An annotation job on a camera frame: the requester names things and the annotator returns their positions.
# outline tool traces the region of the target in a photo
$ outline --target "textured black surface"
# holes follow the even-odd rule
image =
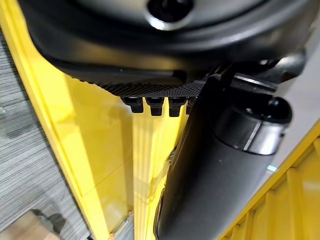
[[[116,96],[121,97],[197,97],[204,85],[193,82],[185,85],[157,84],[97,84]]]

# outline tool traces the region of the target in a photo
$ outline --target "black plastic tab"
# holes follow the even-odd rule
[[[142,114],[144,112],[144,103],[142,101],[142,97],[125,96],[121,97],[121,100],[124,102],[124,104],[131,107],[131,111],[134,114]]]
[[[146,97],[146,103],[150,106],[152,116],[162,115],[162,106],[164,104],[164,97]]]
[[[196,100],[197,100],[196,97],[188,97],[187,104],[186,104],[186,109],[185,109],[185,113],[187,115],[191,114],[192,107],[194,106]]]
[[[169,97],[169,116],[170,117],[179,117],[180,108],[182,105],[186,104],[186,97]]]

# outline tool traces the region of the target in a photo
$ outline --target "gray carpet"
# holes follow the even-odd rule
[[[0,31],[0,232],[28,210],[64,240],[90,235]]]

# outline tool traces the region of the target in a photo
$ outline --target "circular hole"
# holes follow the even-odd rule
[[[176,23],[184,19],[192,10],[192,0],[150,0],[149,13],[165,23]]]

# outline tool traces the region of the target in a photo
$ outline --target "white surface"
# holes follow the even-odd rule
[[[299,77],[282,83],[277,96],[286,99],[293,110],[293,120],[272,164],[278,167],[320,118],[320,28],[307,43],[308,62]],[[260,186],[269,178],[267,171]]]

